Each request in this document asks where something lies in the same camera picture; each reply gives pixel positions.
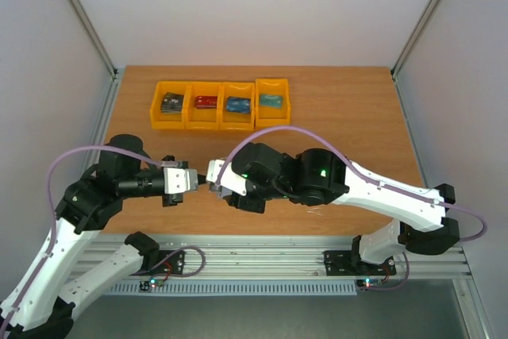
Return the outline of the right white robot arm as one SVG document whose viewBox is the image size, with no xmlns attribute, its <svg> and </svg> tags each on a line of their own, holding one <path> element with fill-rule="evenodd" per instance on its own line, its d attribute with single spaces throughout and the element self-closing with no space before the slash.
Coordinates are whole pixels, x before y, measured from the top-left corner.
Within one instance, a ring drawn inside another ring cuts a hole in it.
<svg viewBox="0 0 508 339">
<path fill-rule="evenodd" d="M 231 192 L 230 206 L 254 213 L 262 214 L 266 202 L 284 198 L 304 206 L 354 206 L 388 216 L 386 226 L 354 239 L 350 262 L 358 272 L 369 272 L 404 251 L 440 255 L 460 239 L 458 222 L 447 215 L 453 187 L 409 186 L 322 148 L 292 157 L 248 143 L 220 165 L 214 182 Z"/>
</svg>

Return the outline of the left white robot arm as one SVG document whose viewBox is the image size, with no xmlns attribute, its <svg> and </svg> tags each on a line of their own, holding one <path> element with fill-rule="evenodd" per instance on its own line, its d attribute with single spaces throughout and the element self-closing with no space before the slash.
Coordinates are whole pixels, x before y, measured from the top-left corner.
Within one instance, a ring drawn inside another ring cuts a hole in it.
<svg viewBox="0 0 508 339">
<path fill-rule="evenodd" d="M 117 135 L 78 181 L 51 203 L 46 242 L 20 283 L 1 303 L 3 338 L 64 338 L 77 317 L 116 282 L 129 275 L 179 269 L 167 263 L 160 245 L 142 232 L 131 233 L 113 255 L 74 281 L 68 277 L 85 249 L 122 211 L 129 198 L 161 197 L 176 206 L 198 188 L 198 173 L 173 156 L 150 159 L 139 137 Z"/>
</svg>

